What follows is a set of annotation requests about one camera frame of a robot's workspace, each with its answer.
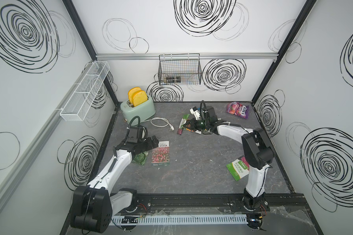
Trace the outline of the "green leafy seed packet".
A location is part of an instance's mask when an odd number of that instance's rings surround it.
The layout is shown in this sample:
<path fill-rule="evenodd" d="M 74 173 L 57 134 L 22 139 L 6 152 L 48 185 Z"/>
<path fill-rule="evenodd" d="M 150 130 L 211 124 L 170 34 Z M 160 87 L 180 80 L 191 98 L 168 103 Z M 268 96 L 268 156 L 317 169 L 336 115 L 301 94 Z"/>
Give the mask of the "green leafy seed packet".
<path fill-rule="evenodd" d="M 138 165 L 144 165 L 147 160 L 148 154 L 148 151 L 137 154 L 133 157 L 132 162 Z"/>

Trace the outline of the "green white impatiens seed packet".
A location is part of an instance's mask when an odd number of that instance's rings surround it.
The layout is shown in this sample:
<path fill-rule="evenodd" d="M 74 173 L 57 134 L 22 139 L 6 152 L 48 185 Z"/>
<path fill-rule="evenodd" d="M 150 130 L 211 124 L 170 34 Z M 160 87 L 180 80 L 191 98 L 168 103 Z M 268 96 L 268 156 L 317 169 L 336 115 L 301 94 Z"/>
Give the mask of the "green white impatiens seed packet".
<path fill-rule="evenodd" d="M 186 124 L 188 118 L 189 118 L 189 114 L 185 114 L 185 115 L 182 117 L 182 119 L 181 119 L 181 121 L 180 121 L 180 123 L 179 123 L 178 129 L 177 129 L 177 134 L 178 134 L 178 135 L 182 135 L 183 126 Z"/>

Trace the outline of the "pink flower field seed packet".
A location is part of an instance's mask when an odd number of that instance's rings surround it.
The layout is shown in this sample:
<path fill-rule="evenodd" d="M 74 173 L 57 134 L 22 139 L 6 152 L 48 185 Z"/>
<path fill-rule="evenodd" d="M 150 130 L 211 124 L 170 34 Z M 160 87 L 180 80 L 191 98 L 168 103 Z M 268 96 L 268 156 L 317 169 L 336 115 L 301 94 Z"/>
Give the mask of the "pink flower field seed packet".
<path fill-rule="evenodd" d="M 170 142 L 162 141 L 152 150 L 152 166 L 167 166 L 170 164 Z"/>

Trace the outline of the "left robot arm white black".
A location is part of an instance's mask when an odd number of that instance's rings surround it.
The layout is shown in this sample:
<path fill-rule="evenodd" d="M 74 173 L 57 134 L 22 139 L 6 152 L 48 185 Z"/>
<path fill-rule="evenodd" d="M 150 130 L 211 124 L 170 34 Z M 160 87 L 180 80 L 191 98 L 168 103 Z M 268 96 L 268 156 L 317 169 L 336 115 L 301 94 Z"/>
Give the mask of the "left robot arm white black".
<path fill-rule="evenodd" d="M 122 210 L 134 211 L 138 207 L 137 191 L 123 188 L 112 190 L 121 174 L 141 153 L 157 148 L 159 140 L 148 136 L 146 127 L 129 126 L 125 138 L 113 150 L 113 156 L 102 171 L 86 186 L 74 190 L 70 209 L 70 226 L 83 234 L 103 233 L 113 215 Z"/>

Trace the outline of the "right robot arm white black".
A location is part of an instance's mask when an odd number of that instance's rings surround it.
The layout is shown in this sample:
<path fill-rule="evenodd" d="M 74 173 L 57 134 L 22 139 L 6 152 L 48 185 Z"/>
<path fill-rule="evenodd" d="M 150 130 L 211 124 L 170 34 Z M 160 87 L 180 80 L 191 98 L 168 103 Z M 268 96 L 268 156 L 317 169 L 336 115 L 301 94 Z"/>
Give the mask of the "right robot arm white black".
<path fill-rule="evenodd" d="M 191 108 L 190 113 L 194 116 L 190 120 L 193 130 L 228 137 L 242 144 L 244 157 L 249 164 L 249 178 L 244 189 L 243 204 L 249 211 L 259 208 L 264 200 L 267 172 L 276 155 L 265 130 L 248 129 L 217 118 L 214 108 L 206 106 L 204 102 L 201 102 L 200 108 Z"/>

